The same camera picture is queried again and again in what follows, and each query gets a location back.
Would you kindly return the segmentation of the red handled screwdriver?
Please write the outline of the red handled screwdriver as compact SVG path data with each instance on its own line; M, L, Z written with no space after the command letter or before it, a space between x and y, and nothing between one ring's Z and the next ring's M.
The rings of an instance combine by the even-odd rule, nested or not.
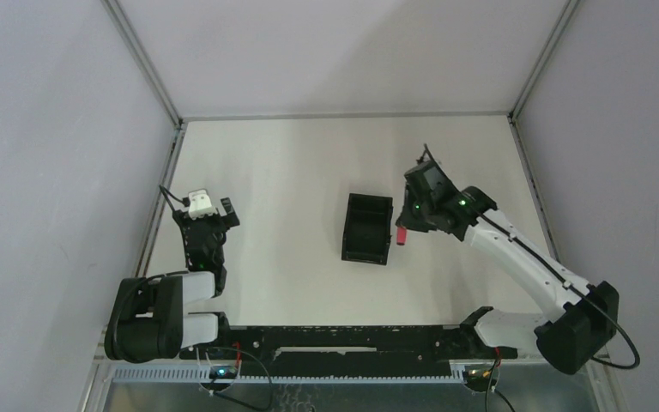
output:
M408 230L405 227L398 227L396 230L396 243L398 245L406 245L408 237Z

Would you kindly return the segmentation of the black plastic bin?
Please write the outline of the black plastic bin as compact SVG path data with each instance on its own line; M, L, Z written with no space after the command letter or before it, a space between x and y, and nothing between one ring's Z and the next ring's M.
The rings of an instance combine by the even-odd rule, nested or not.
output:
M341 259L386 265L392 238L392 213L391 197L350 193L342 234Z

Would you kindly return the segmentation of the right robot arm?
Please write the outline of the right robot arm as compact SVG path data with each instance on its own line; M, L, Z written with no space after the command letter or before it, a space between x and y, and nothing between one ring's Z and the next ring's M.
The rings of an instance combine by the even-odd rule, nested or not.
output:
M404 174L404 204L396 221L407 231L439 231L491 258L539 307L534 313L484 306L466 320L465 352L496 347L539 354L561 373L577 373L619 332L620 294L573 273L521 234L481 189L459 190L434 160Z

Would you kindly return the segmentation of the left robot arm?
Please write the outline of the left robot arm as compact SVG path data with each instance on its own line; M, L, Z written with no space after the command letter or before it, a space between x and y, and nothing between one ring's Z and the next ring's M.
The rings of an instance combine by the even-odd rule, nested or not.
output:
M125 278L107 325L108 359L139 364L173 359L201 344L215 358L228 355L233 333L223 312L189 312L188 305L220 296L225 288L227 232L240 224L229 198L218 211L203 191L190 195L186 210L174 210L184 247L184 270Z

